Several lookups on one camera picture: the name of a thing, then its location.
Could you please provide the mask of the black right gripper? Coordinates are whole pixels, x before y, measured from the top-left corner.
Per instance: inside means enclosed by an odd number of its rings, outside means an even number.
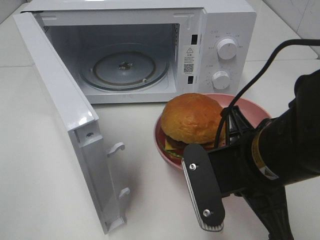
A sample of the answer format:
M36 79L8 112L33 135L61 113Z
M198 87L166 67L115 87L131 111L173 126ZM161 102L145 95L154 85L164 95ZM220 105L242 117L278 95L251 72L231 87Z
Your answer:
M182 169L199 226L205 231L224 228L225 208L222 196L255 195L255 178L249 163L249 144L255 128L238 105L225 120L225 145L211 151L199 144L185 147Z

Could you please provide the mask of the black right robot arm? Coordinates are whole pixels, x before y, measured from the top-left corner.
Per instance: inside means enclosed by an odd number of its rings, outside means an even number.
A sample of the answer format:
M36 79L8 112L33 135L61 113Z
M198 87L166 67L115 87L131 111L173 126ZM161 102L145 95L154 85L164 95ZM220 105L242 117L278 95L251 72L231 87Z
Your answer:
M300 76L288 110L257 127L247 121L229 136L233 143L211 151L189 144L182 169L200 227L224 227L222 199L245 199L271 240L293 238L285 186L320 174L320 73Z

